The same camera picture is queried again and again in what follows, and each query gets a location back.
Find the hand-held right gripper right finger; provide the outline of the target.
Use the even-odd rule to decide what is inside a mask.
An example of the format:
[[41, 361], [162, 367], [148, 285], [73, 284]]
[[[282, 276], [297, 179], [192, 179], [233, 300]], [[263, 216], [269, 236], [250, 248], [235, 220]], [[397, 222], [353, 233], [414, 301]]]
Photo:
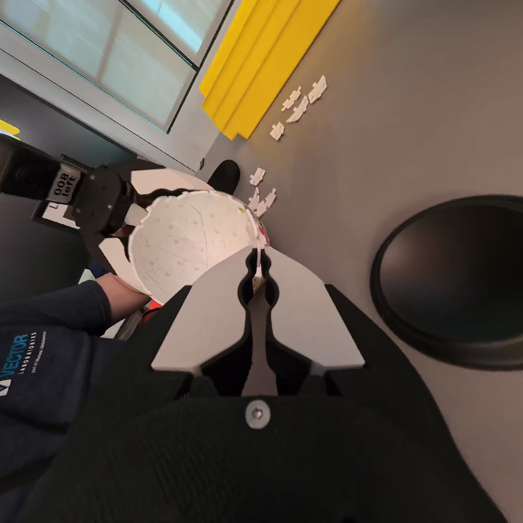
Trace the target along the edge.
[[278, 395], [297, 395], [310, 376], [323, 379], [364, 368], [364, 357], [322, 279], [273, 247], [263, 250], [261, 268], [269, 305], [266, 358]]

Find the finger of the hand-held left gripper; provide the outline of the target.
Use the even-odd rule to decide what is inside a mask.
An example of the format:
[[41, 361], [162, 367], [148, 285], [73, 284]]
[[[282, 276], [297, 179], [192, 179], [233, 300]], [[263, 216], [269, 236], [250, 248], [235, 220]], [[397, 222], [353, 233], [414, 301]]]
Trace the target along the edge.
[[167, 191], [170, 194], [176, 190], [212, 190], [213, 188], [198, 177], [177, 171], [173, 168], [154, 167], [148, 169], [134, 168], [130, 172], [130, 183], [134, 187], [135, 202], [139, 206], [149, 206], [157, 196], [151, 196], [155, 191]]
[[118, 276], [126, 284], [137, 284], [133, 267], [126, 257], [119, 238], [105, 237], [98, 232], [84, 231], [84, 243], [91, 260], [98, 268]]

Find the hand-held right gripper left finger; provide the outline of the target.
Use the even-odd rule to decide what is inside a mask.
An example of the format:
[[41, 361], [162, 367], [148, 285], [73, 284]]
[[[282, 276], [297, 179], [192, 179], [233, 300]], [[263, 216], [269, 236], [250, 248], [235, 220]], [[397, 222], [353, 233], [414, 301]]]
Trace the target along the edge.
[[252, 367], [247, 306], [258, 254], [245, 247], [195, 281], [153, 359], [153, 370], [210, 378], [221, 396], [242, 394]]

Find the colourful puzzle ball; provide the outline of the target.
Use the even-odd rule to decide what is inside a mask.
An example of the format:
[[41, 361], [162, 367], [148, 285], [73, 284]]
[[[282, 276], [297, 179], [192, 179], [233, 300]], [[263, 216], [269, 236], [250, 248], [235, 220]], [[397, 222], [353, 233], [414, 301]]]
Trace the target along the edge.
[[268, 246], [258, 217], [218, 191], [161, 196], [129, 236], [127, 253], [145, 293], [161, 306], [245, 247]]

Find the person's left forearm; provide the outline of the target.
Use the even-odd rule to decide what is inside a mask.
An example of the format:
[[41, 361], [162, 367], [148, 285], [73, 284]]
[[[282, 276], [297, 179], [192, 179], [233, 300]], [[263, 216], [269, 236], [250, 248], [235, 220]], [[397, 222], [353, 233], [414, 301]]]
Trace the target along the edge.
[[141, 308], [111, 310], [94, 280], [1, 306], [1, 522], [19, 522], [94, 382], [123, 351], [102, 336]]

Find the black round ball stand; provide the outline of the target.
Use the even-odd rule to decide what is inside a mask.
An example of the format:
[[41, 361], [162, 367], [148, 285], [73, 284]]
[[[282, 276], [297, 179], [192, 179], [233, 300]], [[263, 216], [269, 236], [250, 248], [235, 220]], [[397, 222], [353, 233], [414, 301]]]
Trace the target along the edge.
[[429, 207], [376, 252], [379, 316], [413, 349], [455, 366], [522, 370], [522, 196]]

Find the pile of loose puzzle pieces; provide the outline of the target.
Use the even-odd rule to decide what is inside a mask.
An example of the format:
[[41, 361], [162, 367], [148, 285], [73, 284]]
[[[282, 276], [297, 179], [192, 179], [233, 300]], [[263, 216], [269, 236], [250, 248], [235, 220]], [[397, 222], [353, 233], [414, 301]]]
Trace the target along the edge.
[[[278, 142], [284, 136], [285, 127], [297, 123], [306, 113], [308, 107], [321, 99], [327, 87], [326, 77], [322, 75], [317, 82], [312, 84], [308, 94], [303, 94], [301, 87], [293, 90], [291, 95], [282, 103], [281, 108], [281, 111], [288, 118], [284, 122], [278, 121], [277, 124], [272, 125], [271, 138]], [[277, 199], [276, 188], [272, 188], [265, 198], [260, 197], [259, 185], [263, 182], [265, 173], [265, 169], [258, 167], [255, 173], [250, 175], [250, 185], [255, 189], [253, 196], [249, 198], [248, 208], [257, 218], [264, 216]]]

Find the person's left hand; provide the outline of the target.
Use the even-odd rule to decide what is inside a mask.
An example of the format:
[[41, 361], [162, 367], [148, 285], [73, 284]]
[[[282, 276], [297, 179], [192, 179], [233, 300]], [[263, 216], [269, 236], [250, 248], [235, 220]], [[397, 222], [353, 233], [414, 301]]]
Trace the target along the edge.
[[100, 278], [95, 278], [108, 298], [111, 310], [137, 310], [151, 302], [151, 297], [138, 291], [136, 288], [122, 280], [120, 277], [107, 273]]

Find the black rounded object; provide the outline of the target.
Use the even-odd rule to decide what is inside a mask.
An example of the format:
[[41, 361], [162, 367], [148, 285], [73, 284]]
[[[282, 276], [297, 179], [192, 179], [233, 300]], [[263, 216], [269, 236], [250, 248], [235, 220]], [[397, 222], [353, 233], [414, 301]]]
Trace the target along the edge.
[[206, 182], [213, 190], [234, 195], [241, 178], [241, 170], [233, 160], [224, 160]]

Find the yellow panel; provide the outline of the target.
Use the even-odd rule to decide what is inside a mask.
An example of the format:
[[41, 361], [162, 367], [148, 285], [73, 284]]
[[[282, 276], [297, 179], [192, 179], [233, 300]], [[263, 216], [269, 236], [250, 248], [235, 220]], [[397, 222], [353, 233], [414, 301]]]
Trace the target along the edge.
[[248, 139], [339, 1], [242, 1], [200, 84], [202, 108]]

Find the glass partition window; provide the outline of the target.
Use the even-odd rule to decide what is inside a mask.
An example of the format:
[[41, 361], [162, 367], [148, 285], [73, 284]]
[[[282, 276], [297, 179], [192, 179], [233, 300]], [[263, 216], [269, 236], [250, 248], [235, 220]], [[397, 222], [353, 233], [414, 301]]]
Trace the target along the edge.
[[240, 1], [1, 1], [1, 74], [106, 138], [197, 172], [199, 86]]

